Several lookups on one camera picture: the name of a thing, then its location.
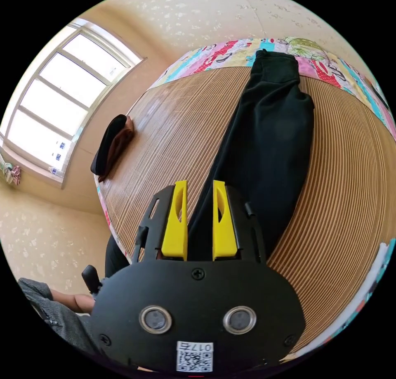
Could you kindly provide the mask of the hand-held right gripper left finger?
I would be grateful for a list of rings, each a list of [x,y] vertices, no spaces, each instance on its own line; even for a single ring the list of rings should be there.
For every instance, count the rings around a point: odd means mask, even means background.
[[[186,261],[187,248],[187,180],[181,180],[173,188],[161,253],[165,258]]]

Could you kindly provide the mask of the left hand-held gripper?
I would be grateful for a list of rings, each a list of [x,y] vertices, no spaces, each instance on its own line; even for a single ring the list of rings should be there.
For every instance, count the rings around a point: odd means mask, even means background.
[[[81,276],[90,294],[98,294],[102,287],[102,282],[99,279],[96,268],[92,265],[87,265],[82,271]]]

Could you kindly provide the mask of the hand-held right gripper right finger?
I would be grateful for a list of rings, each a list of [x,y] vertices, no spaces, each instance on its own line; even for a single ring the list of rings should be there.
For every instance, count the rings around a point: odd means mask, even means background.
[[[234,258],[238,249],[226,185],[214,180],[212,187],[212,259]]]

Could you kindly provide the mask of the person's left hand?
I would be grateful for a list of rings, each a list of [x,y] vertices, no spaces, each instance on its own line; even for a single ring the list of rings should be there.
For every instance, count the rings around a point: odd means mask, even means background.
[[[55,302],[66,306],[74,313],[89,315],[92,313],[95,300],[91,295],[65,294],[53,289],[50,289],[50,292]]]

